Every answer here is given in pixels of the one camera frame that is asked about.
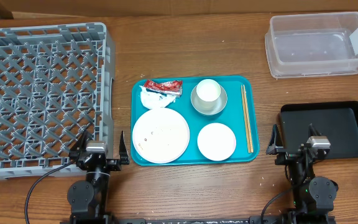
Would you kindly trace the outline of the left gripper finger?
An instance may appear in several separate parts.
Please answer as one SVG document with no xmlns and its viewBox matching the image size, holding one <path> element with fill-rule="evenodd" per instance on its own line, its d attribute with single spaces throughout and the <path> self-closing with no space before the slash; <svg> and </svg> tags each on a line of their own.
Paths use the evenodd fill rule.
<svg viewBox="0 0 358 224">
<path fill-rule="evenodd" d="M 87 130 L 84 130 L 77 142 L 71 147 L 70 152 L 75 153 L 83 151 L 83 149 L 86 147 L 87 140 L 88 132 Z"/>
<path fill-rule="evenodd" d="M 129 165 L 129 155 L 126 149 L 125 139 L 124 139 L 124 131 L 121 131 L 120 143 L 119 143 L 119 160 L 122 165 Z"/>
</svg>

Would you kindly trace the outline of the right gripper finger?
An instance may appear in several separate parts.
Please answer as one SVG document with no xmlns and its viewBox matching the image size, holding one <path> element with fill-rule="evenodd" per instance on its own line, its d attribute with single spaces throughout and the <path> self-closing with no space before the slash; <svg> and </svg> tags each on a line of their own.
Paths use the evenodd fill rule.
<svg viewBox="0 0 358 224">
<path fill-rule="evenodd" d="M 280 136 L 280 131 L 277 124 L 274 124 L 272 128 L 272 135 L 270 138 L 270 142 L 267 146 L 266 154 L 276 155 L 282 152 L 283 152 L 282 138 Z"/>
<path fill-rule="evenodd" d="M 321 135 L 321 133 L 313 126 L 312 123 L 308 125 L 308 133 L 309 133 L 309 137 Z"/>
</svg>

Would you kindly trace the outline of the grey bowl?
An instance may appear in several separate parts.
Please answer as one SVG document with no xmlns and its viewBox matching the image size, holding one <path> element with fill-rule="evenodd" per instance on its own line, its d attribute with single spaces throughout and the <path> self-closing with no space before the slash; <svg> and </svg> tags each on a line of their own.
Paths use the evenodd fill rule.
<svg viewBox="0 0 358 224">
<path fill-rule="evenodd" d="M 205 116 L 214 116 L 222 112 L 227 104 L 227 93 L 221 85 L 219 87 L 221 90 L 221 94 L 215 101 L 215 104 L 212 108 L 203 108 L 201 106 L 201 100 L 196 93 L 196 87 L 194 87 L 191 92 L 191 104 L 194 109 Z"/>
</svg>

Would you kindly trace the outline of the white paper cup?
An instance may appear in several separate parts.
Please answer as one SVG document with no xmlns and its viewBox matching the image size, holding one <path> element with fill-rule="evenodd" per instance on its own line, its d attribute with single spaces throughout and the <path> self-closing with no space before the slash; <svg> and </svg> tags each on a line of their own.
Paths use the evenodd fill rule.
<svg viewBox="0 0 358 224">
<path fill-rule="evenodd" d="M 202 108 L 210 109 L 215 106 L 221 95 L 221 87 L 212 79 L 204 79 L 196 86 L 196 95 Z"/>
</svg>

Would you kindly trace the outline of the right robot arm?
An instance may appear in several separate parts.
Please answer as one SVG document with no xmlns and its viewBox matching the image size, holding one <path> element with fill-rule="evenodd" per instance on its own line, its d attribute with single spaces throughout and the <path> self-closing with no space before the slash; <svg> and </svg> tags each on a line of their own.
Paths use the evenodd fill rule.
<svg viewBox="0 0 358 224">
<path fill-rule="evenodd" d="M 338 184 L 326 177 L 314 174 L 313 165 L 325 159 L 331 149 L 326 136 L 321 135 L 312 124 L 308 126 L 309 138 L 295 152 L 283 146 L 278 126 L 272 128 L 272 136 L 266 150 L 276 155 L 275 164 L 285 167 L 290 189 L 279 193 L 267 202 L 260 214 L 261 223 L 335 223 L 328 215 L 334 209 Z M 278 198 L 291 192 L 294 207 L 276 217 L 265 217 L 266 210 Z"/>
</svg>

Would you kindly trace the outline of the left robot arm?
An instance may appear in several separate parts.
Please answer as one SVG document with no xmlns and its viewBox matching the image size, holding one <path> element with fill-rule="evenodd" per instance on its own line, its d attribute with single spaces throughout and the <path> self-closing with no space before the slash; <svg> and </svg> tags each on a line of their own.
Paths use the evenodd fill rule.
<svg viewBox="0 0 358 224">
<path fill-rule="evenodd" d="M 122 170 L 130 164 L 124 135 L 121 134 L 119 158 L 107 158 L 105 141 L 94 141 L 84 131 L 71 147 L 69 157 L 77 167 L 86 172 L 85 180 L 70 186 L 67 200 L 71 205 L 70 223 L 118 223 L 118 219 L 106 211 L 110 173 Z"/>
</svg>

